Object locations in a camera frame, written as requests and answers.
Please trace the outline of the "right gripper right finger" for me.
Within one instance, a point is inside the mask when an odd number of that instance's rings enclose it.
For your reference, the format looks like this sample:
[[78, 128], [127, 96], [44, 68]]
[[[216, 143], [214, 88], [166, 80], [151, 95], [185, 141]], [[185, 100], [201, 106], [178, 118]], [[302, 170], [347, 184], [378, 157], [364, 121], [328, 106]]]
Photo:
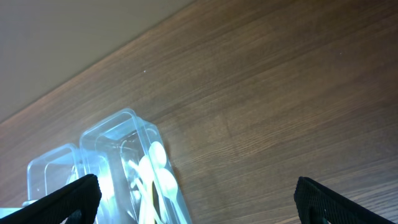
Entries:
[[299, 177], [294, 193], [304, 224], [394, 224], [309, 177]]

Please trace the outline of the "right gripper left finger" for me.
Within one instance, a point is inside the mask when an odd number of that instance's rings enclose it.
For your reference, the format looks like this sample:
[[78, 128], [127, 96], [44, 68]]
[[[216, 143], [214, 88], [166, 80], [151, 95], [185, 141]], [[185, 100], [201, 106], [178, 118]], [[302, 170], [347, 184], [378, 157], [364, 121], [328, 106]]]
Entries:
[[38, 201], [1, 218], [8, 224], [93, 224], [102, 193], [98, 177], [87, 174]]

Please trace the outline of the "white spoon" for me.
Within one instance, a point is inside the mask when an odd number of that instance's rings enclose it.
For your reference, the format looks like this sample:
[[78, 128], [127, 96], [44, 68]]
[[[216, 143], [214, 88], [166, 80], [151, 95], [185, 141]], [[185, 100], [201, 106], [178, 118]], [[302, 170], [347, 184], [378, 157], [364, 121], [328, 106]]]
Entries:
[[181, 224], [187, 224], [185, 216], [177, 202], [178, 183], [175, 177], [165, 168], [157, 169], [156, 174], [163, 195], [166, 196], [174, 205], [179, 222]]
[[158, 223], [157, 212], [154, 207], [154, 190], [152, 186], [154, 173], [148, 156], [142, 157], [139, 161], [138, 173], [144, 189], [141, 199], [139, 223]]
[[149, 148], [149, 157], [154, 167], [163, 168], [167, 164], [167, 155], [165, 149], [158, 141], [151, 143]]

